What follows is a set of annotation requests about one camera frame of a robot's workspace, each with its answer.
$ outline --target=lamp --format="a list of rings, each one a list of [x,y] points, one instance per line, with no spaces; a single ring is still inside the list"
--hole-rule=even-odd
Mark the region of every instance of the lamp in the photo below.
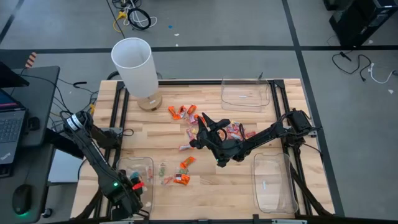
[[[152,50],[140,38],[120,40],[112,49],[111,58],[129,93],[138,98],[139,107],[154,111],[162,104]]]

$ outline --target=green led light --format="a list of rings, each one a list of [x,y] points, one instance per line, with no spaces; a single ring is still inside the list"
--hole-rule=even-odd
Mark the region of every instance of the green led light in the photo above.
[[[29,212],[25,212],[22,215],[18,215],[18,217],[26,217],[29,214]]]

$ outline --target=lamp base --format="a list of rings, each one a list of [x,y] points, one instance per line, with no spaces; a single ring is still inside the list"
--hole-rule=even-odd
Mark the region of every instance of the lamp base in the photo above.
[[[137,100],[138,106],[144,111],[155,111],[162,105],[162,95],[155,93],[152,96]]]

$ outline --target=gray floor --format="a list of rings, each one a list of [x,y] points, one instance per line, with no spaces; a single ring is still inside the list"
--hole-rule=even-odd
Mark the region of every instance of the gray floor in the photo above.
[[[325,10],[322,0],[288,3],[300,45],[338,45],[328,23],[331,12]],[[0,29],[15,5],[12,0],[0,1]],[[143,0],[142,8],[157,16],[158,23],[144,32],[128,27],[123,31],[126,37],[143,38],[153,47],[293,45],[281,0]],[[110,48],[122,39],[112,23],[105,1],[25,0],[0,49]],[[398,14],[369,38],[373,43],[367,45],[397,45],[397,27]],[[363,83],[358,73],[346,75],[332,64],[331,56],[336,53],[306,51],[303,57],[345,215],[398,220],[398,175],[394,173],[398,77],[379,85],[364,71],[367,81]],[[380,80],[397,65],[396,50],[352,52],[349,56],[356,61],[358,54],[376,64],[374,74]],[[302,77],[295,52],[287,50],[154,52],[154,60],[163,78],[252,78],[260,72],[268,78]],[[356,66],[345,59],[336,61],[347,70]],[[115,70],[109,53],[39,54],[34,66],[47,65],[60,66],[60,78],[65,81],[87,81],[91,90],[97,90],[100,81]],[[58,86],[72,111],[87,104],[89,93],[64,83]],[[66,220],[74,193],[75,185],[52,187],[47,205],[56,212],[51,220],[40,222]]]

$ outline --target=laptop keyboard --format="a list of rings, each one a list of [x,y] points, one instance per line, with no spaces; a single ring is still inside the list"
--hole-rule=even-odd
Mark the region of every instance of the laptop keyboard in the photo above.
[[[21,119],[0,119],[0,143],[18,140],[21,130]]]

